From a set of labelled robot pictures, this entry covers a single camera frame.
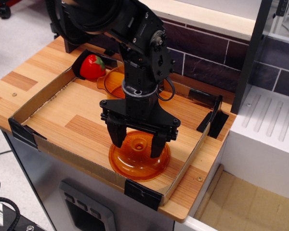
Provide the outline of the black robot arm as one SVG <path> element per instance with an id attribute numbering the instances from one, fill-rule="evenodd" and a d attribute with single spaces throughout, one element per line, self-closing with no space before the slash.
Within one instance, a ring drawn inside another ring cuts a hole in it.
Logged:
<path id="1" fill-rule="evenodd" d="M 175 63 L 167 48 L 163 22 L 137 0 L 65 0 L 63 5 L 76 29 L 71 36 L 61 28 L 56 2 L 46 1 L 54 28 L 69 43 L 81 45 L 95 35 L 107 34 L 119 44 L 125 97 L 100 102 L 101 119 L 112 143 L 121 147 L 127 128 L 150 133 L 151 157 L 159 157 L 165 144 L 177 138 L 180 126 L 180 120 L 159 104 L 159 88 L 169 81 Z"/>

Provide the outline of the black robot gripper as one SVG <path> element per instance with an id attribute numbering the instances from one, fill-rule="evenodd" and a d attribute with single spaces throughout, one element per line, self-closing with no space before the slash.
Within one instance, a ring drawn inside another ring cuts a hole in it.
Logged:
<path id="1" fill-rule="evenodd" d="M 176 140 L 178 118 L 165 111 L 157 97 L 139 100 L 131 97 L 100 101 L 101 119 L 105 121 L 112 143 L 120 148 L 127 135 L 127 128 L 153 134 L 151 158 L 160 157 L 167 141 Z"/>

